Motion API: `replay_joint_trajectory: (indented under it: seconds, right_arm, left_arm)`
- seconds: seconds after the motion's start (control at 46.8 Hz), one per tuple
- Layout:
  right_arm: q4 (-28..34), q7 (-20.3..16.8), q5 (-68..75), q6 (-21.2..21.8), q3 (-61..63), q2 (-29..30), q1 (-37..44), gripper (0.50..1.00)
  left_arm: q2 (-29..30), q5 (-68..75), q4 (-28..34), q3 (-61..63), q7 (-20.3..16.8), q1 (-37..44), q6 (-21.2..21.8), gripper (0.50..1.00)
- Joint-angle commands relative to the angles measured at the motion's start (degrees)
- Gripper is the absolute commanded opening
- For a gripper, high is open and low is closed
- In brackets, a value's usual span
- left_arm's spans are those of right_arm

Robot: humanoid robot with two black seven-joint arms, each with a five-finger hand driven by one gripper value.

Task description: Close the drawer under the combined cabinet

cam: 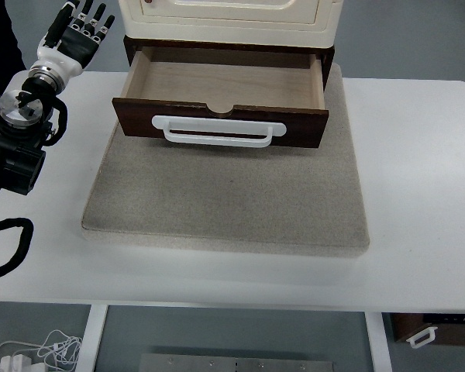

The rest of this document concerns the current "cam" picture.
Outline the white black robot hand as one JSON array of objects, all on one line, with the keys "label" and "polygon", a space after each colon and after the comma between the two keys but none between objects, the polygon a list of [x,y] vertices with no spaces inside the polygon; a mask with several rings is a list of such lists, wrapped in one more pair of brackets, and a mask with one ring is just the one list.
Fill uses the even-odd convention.
[{"label": "white black robot hand", "polygon": [[67,84],[89,65],[115,21],[115,16],[110,15],[95,33],[106,4],[101,3],[90,20],[93,2],[86,0],[78,15],[80,2],[70,0],[72,6],[64,6],[57,13],[37,48],[38,60],[29,70],[31,78],[40,78],[49,84]]}]

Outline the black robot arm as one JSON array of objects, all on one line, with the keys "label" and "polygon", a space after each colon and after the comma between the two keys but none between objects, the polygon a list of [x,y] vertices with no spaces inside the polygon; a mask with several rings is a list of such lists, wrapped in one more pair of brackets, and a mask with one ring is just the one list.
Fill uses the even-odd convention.
[{"label": "black robot arm", "polygon": [[82,74],[96,54],[115,17],[99,24],[106,5],[93,16],[90,1],[67,1],[37,48],[37,61],[22,87],[0,95],[0,191],[27,195],[42,169],[45,146],[67,130],[67,106],[59,94]]}]

